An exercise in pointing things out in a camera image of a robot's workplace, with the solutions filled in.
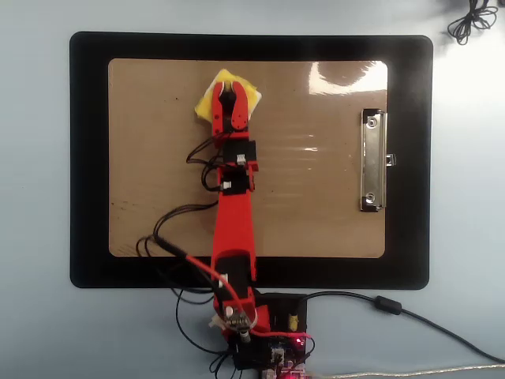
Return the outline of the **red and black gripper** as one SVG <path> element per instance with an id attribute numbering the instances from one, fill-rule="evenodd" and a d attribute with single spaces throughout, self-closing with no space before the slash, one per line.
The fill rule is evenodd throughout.
<path id="1" fill-rule="evenodd" d="M 249 124 L 249 103 L 245 88 L 238 81 L 232 83 L 235 101 L 230 116 L 230 127 L 221 95 L 226 93 L 226 83 L 217 82 L 211 94 L 211 127 L 215 137 L 220 160 L 215 162 L 215 168 L 244 168 L 247 171 L 259 170 L 256 142 L 250 133 L 245 132 Z"/>

